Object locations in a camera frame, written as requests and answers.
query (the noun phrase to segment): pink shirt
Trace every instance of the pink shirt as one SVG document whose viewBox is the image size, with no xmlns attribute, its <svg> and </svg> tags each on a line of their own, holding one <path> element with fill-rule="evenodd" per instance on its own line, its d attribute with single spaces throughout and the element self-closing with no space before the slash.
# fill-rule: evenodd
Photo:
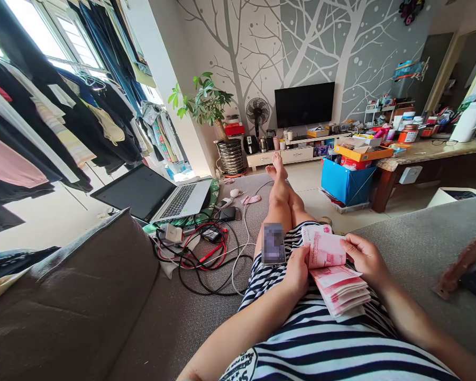
<svg viewBox="0 0 476 381">
<path fill-rule="evenodd" d="M 33 188 L 48 182 L 46 176 L 32 163 L 0 140 L 0 180 Z"/>
</svg>

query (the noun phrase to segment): red box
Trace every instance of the red box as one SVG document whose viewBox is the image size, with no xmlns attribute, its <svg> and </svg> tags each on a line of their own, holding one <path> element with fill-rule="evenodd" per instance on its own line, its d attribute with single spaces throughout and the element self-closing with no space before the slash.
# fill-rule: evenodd
<svg viewBox="0 0 476 381">
<path fill-rule="evenodd" d="M 356 170 L 362 170 L 362 169 L 370 168 L 370 166 L 372 165 L 372 160 L 356 161 L 342 155 L 342 161 L 340 165 L 341 166 L 347 165 L 349 167 L 355 167 Z"/>
<path fill-rule="evenodd" d="M 245 127 L 243 123 L 230 123 L 225 127 L 227 136 L 243 135 L 245 133 Z"/>
</svg>

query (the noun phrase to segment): gray sofa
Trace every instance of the gray sofa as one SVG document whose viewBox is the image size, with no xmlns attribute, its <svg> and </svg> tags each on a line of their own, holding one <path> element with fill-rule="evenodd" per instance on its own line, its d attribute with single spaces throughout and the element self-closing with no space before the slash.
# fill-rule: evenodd
<svg viewBox="0 0 476 381">
<path fill-rule="evenodd" d="M 259 179 L 252 184 L 238 181 L 234 187 L 254 193 L 266 179 L 255 177 Z M 220 198 L 229 189 L 224 187 Z M 266 198 L 269 191 L 266 186 L 260 194 Z M 265 206 L 266 201 L 255 211 L 250 208 L 251 240 L 266 215 Z M 241 224 L 232 226 L 244 243 Z M 445 303 L 430 291 L 439 273 L 476 236 L 476 199 L 356 233 L 376 242 L 413 297 L 476 352 L 476 298 L 458 292 Z M 242 286 L 250 264 L 239 268 Z M 206 280 L 219 284 L 228 271 L 217 273 Z M 184 276 L 197 286 L 189 271 Z M 0 297 L 0 380 L 174 379 L 240 301 L 238 296 L 192 294 L 177 273 L 169 280 L 153 256 L 149 237 L 126 210 L 35 265 Z"/>
</svg>

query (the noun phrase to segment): cash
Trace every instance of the cash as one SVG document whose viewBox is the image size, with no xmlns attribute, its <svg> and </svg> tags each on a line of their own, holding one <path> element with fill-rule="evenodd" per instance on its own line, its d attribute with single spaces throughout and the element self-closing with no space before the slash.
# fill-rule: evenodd
<svg viewBox="0 0 476 381">
<path fill-rule="evenodd" d="M 346 252 L 342 239 L 324 230 L 325 225 L 301 229 L 303 244 L 310 244 L 308 268 L 331 315 L 337 321 L 364 313 L 363 304 L 370 301 L 367 283 L 362 275 L 345 267 Z"/>
</svg>

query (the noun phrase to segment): potted plant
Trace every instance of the potted plant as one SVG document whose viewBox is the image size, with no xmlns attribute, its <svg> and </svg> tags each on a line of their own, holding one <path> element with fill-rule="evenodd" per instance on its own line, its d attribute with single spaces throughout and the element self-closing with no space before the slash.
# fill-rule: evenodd
<svg viewBox="0 0 476 381">
<path fill-rule="evenodd" d="M 228 176 L 240 175 L 243 172 L 243 156 L 240 139 L 229 139 L 224 128 L 224 106 L 229 105 L 233 94 L 215 87 L 213 73 L 206 71 L 200 77 L 194 77 L 197 94 L 191 98 L 183 96 L 183 105 L 178 109 L 178 116 L 183 118 L 189 111 L 194 119 L 203 124 L 216 124 L 221 140 L 217 143 L 219 160 L 222 161 L 224 172 Z M 168 99 L 175 109 L 179 106 L 179 95 L 182 95 L 178 84 Z"/>
</svg>

